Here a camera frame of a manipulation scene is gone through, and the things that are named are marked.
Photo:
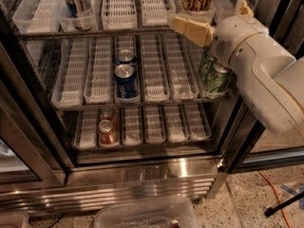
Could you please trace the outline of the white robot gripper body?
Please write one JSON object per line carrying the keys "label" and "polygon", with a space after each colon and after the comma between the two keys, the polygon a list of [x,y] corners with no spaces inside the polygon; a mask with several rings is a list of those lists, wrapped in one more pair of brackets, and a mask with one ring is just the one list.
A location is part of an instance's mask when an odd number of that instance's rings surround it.
{"label": "white robot gripper body", "polygon": [[237,47],[249,37],[259,33],[269,33],[269,30],[255,17],[248,15],[227,17],[216,26],[208,55],[228,67],[229,60]]}

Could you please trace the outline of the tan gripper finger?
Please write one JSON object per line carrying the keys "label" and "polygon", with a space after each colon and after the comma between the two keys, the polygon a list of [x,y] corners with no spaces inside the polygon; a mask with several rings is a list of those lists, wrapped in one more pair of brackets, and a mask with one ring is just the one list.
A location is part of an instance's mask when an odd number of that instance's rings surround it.
{"label": "tan gripper finger", "polygon": [[168,15],[167,23],[172,30],[201,48],[208,47],[213,40],[215,29],[208,23],[183,18],[177,14]]}
{"label": "tan gripper finger", "polygon": [[235,5],[235,15],[247,15],[253,17],[254,13],[246,0],[237,0]]}

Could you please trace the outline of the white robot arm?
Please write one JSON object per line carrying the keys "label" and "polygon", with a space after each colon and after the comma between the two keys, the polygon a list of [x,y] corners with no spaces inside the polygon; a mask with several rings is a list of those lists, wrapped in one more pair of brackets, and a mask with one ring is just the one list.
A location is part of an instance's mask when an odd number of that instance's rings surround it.
{"label": "white robot arm", "polygon": [[239,94],[269,131],[303,123],[304,58],[296,59],[274,40],[245,0],[237,0],[234,14],[215,27],[185,13],[170,14],[168,25],[232,69]]}

